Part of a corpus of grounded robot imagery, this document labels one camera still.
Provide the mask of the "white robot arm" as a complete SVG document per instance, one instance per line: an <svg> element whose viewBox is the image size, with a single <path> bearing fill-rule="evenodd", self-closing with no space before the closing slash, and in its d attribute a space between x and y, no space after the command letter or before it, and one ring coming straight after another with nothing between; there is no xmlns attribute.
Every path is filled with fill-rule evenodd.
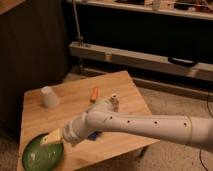
<svg viewBox="0 0 213 171"><path fill-rule="evenodd" d="M122 132L183 144L213 153L213 119L170 115L126 115L118 113L112 99L95 102L62 128L44 136L42 145L63 140L75 146L96 131Z"/></svg>

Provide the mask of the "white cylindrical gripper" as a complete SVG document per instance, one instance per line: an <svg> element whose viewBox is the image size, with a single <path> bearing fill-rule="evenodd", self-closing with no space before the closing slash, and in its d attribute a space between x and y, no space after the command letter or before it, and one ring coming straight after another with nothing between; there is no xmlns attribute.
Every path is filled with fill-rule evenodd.
<svg viewBox="0 0 213 171"><path fill-rule="evenodd" d="M59 144L62 142L62 135L65 141L69 142L71 145L77 145L84 139L86 139L92 130L86 125L84 116L77 116L72 118L62 129L55 129L45 135L40 144L42 146Z"/></svg>

